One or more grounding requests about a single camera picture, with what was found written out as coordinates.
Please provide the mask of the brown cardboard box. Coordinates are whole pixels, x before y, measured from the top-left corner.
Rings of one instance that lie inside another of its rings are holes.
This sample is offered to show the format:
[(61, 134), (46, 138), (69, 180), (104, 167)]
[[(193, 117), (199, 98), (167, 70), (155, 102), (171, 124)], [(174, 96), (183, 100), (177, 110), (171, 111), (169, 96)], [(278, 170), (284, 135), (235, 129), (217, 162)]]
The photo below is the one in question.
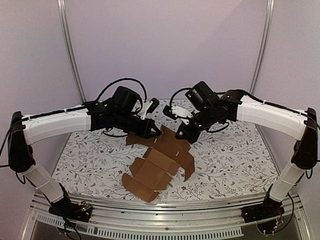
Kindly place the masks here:
[(129, 166), (131, 174), (122, 175), (122, 185), (147, 203), (155, 200), (160, 191), (167, 189), (179, 168), (184, 170), (185, 180), (195, 171), (195, 160), (189, 153), (191, 147), (188, 141), (176, 139), (176, 133), (164, 125), (160, 130), (160, 136), (149, 139), (133, 134), (126, 138), (127, 146), (140, 144), (146, 146), (147, 150)]

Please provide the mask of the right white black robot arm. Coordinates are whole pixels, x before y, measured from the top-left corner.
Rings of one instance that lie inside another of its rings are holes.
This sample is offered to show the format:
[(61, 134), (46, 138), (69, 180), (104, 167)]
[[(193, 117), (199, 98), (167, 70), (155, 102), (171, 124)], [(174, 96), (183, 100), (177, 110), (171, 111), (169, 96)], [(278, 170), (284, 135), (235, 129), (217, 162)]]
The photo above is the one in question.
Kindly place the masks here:
[(175, 137), (193, 144), (200, 133), (210, 132), (212, 125), (231, 122), (248, 122), (266, 127), (289, 137), (296, 142), (293, 156), (282, 170), (279, 178), (270, 187), (265, 202), (259, 206), (262, 218), (269, 218), (278, 210), (280, 203), (308, 170), (318, 163), (318, 130), (316, 111), (285, 107), (259, 99), (245, 90), (231, 89), (214, 92), (204, 81), (184, 89), (185, 96), (197, 110), (188, 110), (169, 104), (169, 112), (182, 120)]

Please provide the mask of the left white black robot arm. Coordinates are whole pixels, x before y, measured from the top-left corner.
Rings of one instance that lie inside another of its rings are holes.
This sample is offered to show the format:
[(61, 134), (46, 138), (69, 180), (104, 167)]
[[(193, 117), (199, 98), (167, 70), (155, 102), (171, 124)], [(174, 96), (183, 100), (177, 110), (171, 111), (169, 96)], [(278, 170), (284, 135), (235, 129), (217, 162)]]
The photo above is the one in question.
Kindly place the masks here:
[(161, 131), (153, 119), (147, 118), (159, 105), (156, 98), (142, 100), (135, 91), (119, 86), (112, 97), (84, 102), (72, 108), (35, 115), (16, 111), (6, 133), (8, 163), (12, 171), (21, 173), (40, 190), (63, 216), (74, 213), (62, 186), (43, 168), (36, 165), (32, 145), (56, 136), (82, 131), (119, 129), (143, 139), (157, 137)]

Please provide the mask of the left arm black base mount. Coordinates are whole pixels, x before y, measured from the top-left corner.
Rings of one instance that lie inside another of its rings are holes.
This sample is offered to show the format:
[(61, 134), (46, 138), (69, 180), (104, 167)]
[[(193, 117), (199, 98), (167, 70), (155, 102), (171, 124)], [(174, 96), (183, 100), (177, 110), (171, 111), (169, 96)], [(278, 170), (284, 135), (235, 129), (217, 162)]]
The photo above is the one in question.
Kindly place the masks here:
[(51, 202), (48, 212), (66, 219), (88, 223), (92, 215), (93, 206), (85, 201), (73, 203), (62, 184), (60, 183), (59, 185), (63, 192), (63, 198), (56, 203)]

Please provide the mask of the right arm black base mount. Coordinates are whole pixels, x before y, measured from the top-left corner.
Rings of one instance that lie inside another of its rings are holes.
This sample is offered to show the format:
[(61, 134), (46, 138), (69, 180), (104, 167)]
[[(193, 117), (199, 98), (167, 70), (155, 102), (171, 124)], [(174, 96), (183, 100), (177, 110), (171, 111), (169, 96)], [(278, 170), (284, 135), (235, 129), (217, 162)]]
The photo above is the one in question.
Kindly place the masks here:
[(241, 216), (245, 223), (277, 217), (284, 213), (282, 202), (271, 199), (269, 193), (265, 195), (262, 203), (241, 208)]

